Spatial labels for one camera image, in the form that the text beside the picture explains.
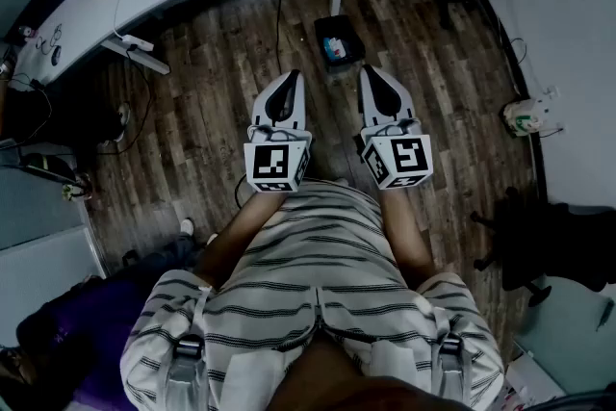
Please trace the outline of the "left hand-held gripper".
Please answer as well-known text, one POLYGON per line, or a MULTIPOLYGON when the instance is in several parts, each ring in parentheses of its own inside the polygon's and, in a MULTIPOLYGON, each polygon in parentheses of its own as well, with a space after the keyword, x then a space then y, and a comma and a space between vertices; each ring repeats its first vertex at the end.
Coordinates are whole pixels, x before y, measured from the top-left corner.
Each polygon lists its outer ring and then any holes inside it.
POLYGON ((283 73, 257 96, 255 125, 248 128, 244 145, 246 180, 256 192, 298 191, 312 143, 310 132, 298 130, 305 128, 305 107, 304 77, 298 69, 283 73), (291 129, 271 127, 280 122, 291 129))

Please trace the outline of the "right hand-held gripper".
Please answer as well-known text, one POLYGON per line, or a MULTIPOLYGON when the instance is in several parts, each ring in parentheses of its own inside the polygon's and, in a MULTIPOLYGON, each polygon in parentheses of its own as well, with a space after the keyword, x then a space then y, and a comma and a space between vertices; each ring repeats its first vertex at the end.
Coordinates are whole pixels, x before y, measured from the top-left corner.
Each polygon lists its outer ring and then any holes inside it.
POLYGON ((380 190, 415 187, 432 175, 431 141, 413 116, 408 90, 373 65, 360 70, 361 158, 380 190))

